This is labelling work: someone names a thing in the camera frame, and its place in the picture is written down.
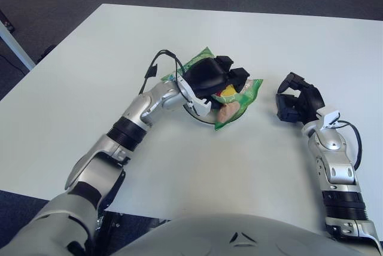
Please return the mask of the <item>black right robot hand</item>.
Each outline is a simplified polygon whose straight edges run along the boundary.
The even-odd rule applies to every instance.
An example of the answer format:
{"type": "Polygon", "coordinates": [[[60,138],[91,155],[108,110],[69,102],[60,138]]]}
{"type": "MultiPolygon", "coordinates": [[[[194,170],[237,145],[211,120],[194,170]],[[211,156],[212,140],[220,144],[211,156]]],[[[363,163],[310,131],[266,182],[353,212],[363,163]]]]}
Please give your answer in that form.
{"type": "Polygon", "coordinates": [[[275,99],[278,118],[289,123],[315,121],[317,110],[325,106],[319,90],[293,72],[282,81],[275,99]]]}

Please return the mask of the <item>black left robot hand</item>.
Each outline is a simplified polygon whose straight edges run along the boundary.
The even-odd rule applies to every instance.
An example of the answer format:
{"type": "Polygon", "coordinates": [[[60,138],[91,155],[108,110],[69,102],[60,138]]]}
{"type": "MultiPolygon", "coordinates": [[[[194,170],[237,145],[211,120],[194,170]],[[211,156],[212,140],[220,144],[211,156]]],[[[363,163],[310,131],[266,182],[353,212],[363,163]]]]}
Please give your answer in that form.
{"type": "Polygon", "coordinates": [[[225,104],[239,102],[245,109],[254,101],[252,87],[246,88],[250,74],[244,68],[231,68],[228,56],[206,57],[186,70],[184,79],[199,99],[211,102],[218,111],[225,104]]]}

